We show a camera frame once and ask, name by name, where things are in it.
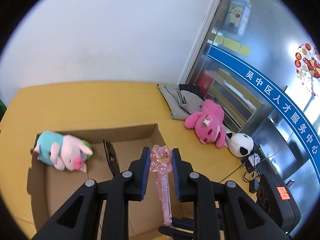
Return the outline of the pink pig plush toy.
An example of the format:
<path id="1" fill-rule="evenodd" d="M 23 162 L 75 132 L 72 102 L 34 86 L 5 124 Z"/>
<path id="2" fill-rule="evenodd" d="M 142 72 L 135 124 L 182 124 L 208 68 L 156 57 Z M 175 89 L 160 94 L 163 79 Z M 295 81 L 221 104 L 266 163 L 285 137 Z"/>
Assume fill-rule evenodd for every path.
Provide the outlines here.
<path id="1" fill-rule="evenodd" d="M 86 161 L 93 155 L 89 142 L 72 135 L 44 131 L 36 139 L 30 150 L 34 159 L 59 171 L 87 172 Z"/>

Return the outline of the black device orange sticker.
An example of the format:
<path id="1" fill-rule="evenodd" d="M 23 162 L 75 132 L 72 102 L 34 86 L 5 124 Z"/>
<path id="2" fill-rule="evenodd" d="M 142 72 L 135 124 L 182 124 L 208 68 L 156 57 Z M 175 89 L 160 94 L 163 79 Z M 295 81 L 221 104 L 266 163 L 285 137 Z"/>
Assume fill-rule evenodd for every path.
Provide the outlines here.
<path id="1" fill-rule="evenodd" d="M 257 204 L 286 234 L 297 226 L 301 214 L 283 179 L 277 174 L 262 174 L 257 190 Z"/>

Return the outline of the pink plastic wand pen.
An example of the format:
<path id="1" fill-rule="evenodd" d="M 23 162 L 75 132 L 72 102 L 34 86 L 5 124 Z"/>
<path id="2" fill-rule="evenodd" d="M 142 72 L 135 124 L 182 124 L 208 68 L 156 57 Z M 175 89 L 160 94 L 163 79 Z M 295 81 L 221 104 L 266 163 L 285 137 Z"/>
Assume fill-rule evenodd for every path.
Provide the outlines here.
<path id="1" fill-rule="evenodd" d="M 161 201 L 165 226 L 172 226 L 169 173 L 172 171 L 172 152 L 167 146 L 154 145 L 150 155 L 150 171 L 157 173 L 156 186 Z"/>

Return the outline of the panda plush toy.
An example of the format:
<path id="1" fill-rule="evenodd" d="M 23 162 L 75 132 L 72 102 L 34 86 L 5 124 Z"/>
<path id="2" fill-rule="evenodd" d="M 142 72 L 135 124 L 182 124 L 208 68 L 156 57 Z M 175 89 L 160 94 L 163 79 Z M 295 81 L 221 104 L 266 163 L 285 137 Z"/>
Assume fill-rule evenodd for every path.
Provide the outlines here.
<path id="1" fill-rule="evenodd" d="M 243 158 L 253 153 L 254 141 L 245 133 L 229 132 L 226 134 L 229 151 L 237 158 Z"/>

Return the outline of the magenta bear plush toy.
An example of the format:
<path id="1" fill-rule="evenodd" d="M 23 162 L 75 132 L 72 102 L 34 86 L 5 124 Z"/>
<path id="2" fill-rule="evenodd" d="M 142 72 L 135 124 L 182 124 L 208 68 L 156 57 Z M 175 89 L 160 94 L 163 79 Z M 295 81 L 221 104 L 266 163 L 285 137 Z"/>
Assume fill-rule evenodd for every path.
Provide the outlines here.
<path id="1" fill-rule="evenodd" d="M 224 110 L 212 100 L 206 99 L 200 111 L 188 116 L 184 121 L 186 129 L 194 129 L 200 143 L 215 143 L 222 148 L 226 140 L 226 130 L 223 125 Z"/>

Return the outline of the grey folded cloth bag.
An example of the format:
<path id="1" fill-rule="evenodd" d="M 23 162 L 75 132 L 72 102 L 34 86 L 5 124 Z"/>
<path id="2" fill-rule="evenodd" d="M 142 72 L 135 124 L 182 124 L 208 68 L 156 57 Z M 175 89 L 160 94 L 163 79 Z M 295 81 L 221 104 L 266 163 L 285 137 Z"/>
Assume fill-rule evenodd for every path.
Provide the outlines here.
<path id="1" fill-rule="evenodd" d="M 172 119 L 185 120 L 191 114 L 201 111 L 204 99 L 199 86 L 158 84 L 157 88 L 170 108 Z"/>

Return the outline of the black sunglasses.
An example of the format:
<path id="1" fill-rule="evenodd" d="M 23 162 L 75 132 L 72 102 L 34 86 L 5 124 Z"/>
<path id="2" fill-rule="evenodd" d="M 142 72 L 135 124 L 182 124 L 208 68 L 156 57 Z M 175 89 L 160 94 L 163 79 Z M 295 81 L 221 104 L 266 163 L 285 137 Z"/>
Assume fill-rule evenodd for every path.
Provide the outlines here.
<path id="1" fill-rule="evenodd" d="M 112 175 L 115 177 L 116 175 L 120 174 L 120 167 L 117 160 L 117 155 L 114 149 L 114 146 L 108 142 L 103 140 L 103 146 L 106 154 L 106 159 L 108 166 Z"/>

